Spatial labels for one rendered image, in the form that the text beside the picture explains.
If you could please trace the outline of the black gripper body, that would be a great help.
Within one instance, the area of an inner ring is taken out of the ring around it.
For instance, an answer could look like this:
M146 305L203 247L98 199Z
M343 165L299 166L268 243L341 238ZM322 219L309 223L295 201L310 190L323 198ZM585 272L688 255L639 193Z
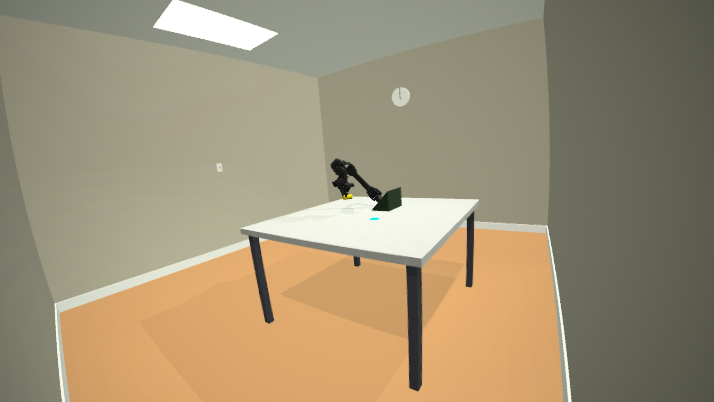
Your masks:
M340 188L340 187L344 187L344 188L354 187L354 183L349 183L349 182L347 181L347 178L348 178L347 175L340 175L338 178L339 178L339 179L342 178L344 183L343 183L343 184L340 183L339 185L334 186L334 187L338 187L338 188Z

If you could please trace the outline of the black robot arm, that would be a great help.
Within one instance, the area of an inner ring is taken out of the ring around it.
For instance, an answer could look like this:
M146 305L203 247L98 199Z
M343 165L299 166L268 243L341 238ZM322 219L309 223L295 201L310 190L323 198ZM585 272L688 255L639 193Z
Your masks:
M349 165L347 168L346 168L346 166L345 166L346 164ZM354 166L352 163L350 163L350 162L345 162L344 160L341 161L340 159L337 159L337 158L336 158L330 165L331 165L332 170L333 170L333 171L335 172L335 174L338 175L338 176L340 176L340 175L347 175L347 174L348 174L349 176L353 176L353 177L366 189L368 196L369 196L373 201L376 200L377 202L379 202L379 201L381 200L381 198L382 198L382 196L381 196L382 192L381 192L379 189L377 189L377 188L375 188L375 187L373 187L373 186L370 186L370 185L357 173L357 169L355 168L355 166ZM338 178L338 179L336 179L335 181L332 182L333 186L337 186L337 185L339 185L340 183L342 183L342 184L344 183L342 178L340 178L340 179ZM378 194L378 192L379 192L379 194ZM378 195L377 195L377 194L378 194ZM376 196L376 195L377 195L377 196ZM376 197L375 197L375 196L376 196ZM375 197L375 198L374 198L374 197Z

